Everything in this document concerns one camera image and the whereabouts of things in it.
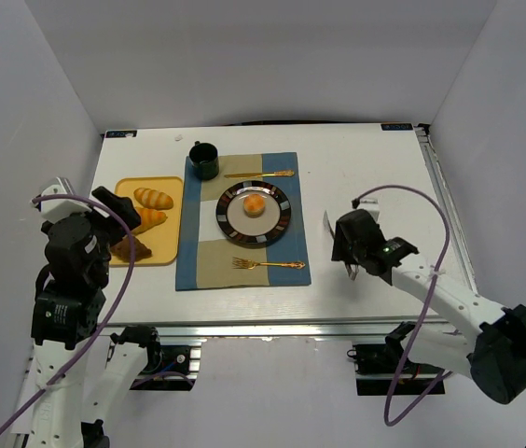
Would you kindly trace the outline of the silver metal tongs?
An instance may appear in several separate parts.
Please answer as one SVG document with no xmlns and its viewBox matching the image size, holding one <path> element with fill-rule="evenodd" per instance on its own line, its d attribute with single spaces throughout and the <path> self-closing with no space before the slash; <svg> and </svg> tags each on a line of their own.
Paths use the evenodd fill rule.
<svg viewBox="0 0 526 448">
<path fill-rule="evenodd" d="M 323 224 L 324 224 L 325 229 L 329 232 L 329 234 L 332 237 L 332 239 L 335 239 L 336 238 L 336 234 L 335 234 L 334 228 L 333 228 L 333 226 L 332 226 L 332 224 L 330 222 L 330 219 L 329 219 L 327 211 L 324 211 Z M 352 266 L 350 264 L 347 264 L 346 262 L 343 262 L 343 264 L 344 264 L 344 267 L 346 269 L 346 272 L 348 274 L 349 279 L 351 281 L 355 281 L 357 275 L 359 274 L 359 267 L 357 265 Z"/>
</svg>

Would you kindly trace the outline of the small round bread bun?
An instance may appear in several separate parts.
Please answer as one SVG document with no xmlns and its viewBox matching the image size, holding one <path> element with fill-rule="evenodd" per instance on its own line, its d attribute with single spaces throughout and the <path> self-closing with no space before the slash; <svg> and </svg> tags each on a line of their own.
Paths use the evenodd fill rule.
<svg viewBox="0 0 526 448">
<path fill-rule="evenodd" d="M 244 197 L 242 205 L 247 216 L 259 217 L 266 210 L 266 199 L 260 194 L 252 193 Z"/>
</svg>

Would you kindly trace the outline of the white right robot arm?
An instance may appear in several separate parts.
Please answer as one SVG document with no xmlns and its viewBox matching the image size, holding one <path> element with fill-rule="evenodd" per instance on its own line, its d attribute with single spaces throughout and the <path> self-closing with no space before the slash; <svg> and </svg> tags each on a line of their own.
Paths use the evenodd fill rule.
<svg viewBox="0 0 526 448">
<path fill-rule="evenodd" d="M 385 338 L 383 364 L 431 365 L 461 374 L 508 404 L 526 389 L 526 306 L 507 308 L 439 273 L 406 240 L 386 239 L 365 209 L 331 226 L 332 259 L 363 268 L 422 301 L 457 329 L 441 333 L 403 322 Z"/>
</svg>

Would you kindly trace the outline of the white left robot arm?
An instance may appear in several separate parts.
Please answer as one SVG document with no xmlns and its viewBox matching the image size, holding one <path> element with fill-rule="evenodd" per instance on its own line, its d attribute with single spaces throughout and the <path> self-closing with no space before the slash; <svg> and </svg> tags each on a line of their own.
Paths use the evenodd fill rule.
<svg viewBox="0 0 526 448">
<path fill-rule="evenodd" d="M 136 377 L 161 363 L 159 335 L 147 326 L 112 334 L 112 352 L 97 385 L 84 393 L 86 354 L 107 320 L 100 316 L 110 250 L 126 249 L 133 264 L 143 248 L 132 235 L 140 217 L 132 201 L 99 187 L 90 202 L 55 177 L 33 200 L 48 237 L 47 265 L 35 283 L 31 337 L 37 400 L 31 447 L 107 447 L 122 401 Z"/>
</svg>

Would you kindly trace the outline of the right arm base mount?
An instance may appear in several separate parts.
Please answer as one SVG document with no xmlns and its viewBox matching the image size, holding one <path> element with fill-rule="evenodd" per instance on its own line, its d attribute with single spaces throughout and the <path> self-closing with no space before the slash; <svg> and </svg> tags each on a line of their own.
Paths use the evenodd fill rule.
<svg viewBox="0 0 526 448">
<path fill-rule="evenodd" d="M 395 373 L 397 360 L 385 353 L 384 344 L 355 344 L 347 351 L 354 364 L 359 397 L 385 397 Z M 395 396 L 417 396 L 437 377 L 438 368 L 407 362 L 394 389 Z"/>
</svg>

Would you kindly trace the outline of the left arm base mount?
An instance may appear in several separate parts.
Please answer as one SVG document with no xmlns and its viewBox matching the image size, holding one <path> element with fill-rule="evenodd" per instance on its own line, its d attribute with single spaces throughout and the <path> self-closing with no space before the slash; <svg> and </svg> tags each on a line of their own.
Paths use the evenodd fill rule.
<svg viewBox="0 0 526 448">
<path fill-rule="evenodd" d="M 165 345 L 160 342 L 156 328 L 129 326 L 112 333 L 107 362 L 115 350 L 125 343 L 136 343 L 147 353 L 146 366 L 131 383 L 131 390 L 191 391 L 196 380 L 190 377 L 191 350 L 189 345 Z"/>
</svg>

